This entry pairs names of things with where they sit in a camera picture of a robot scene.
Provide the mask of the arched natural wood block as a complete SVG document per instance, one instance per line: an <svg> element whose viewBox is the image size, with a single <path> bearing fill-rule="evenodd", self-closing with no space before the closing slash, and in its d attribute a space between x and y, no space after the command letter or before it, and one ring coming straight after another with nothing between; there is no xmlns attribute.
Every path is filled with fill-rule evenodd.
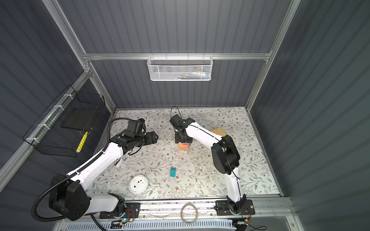
<svg viewBox="0 0 370 231"><path fill-rule="evenodd" d="M180 146L180 147L178 147L178 150L179 151L189 151L190 148L188 146Z"/></svg>

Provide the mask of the teal wood block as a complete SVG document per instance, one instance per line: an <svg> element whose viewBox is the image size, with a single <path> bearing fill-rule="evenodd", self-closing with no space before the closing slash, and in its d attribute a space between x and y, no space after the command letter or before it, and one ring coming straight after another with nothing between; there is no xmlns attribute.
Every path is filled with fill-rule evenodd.
<svg viewBox="0 0 370 231"><path fill-rule="evenodd" d="M175 167L172 167L171 169L170 169L170 177L176 177L176 168Z"/></svg>

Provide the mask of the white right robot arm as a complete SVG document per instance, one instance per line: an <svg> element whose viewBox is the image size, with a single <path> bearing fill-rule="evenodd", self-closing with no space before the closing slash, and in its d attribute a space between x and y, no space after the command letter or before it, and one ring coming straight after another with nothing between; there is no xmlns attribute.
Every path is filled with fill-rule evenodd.
<svg viewBox="0 0 370 231"><path fill-rule="evenodd" d="M241 157L232 137L217 135L203 128L195 120L182 119L178 114L171 117L170 123L178 141L196 139L211 150L215 168L224 175L228 207L233 214L240 214L247 198L240 182L239 160Z"/></svg>

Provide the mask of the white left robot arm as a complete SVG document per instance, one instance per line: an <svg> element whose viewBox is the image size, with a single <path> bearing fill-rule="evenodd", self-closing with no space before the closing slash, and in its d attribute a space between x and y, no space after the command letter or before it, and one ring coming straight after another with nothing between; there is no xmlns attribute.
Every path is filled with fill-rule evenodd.
<svg viewBox="0 0 370 231"><path fill-rule="evenodd" d="M158 135L146 130L144 119L127 119L125 130L115 136L108 135L108 141L83 165L67 175L58 174L52 179L49 192L49 208L69 220L99 212L114 212L118 217L125 215L124 199L114 193L103 196L89 196L87 189L105 169L116 163L134 148L157 143Z"/></svg>

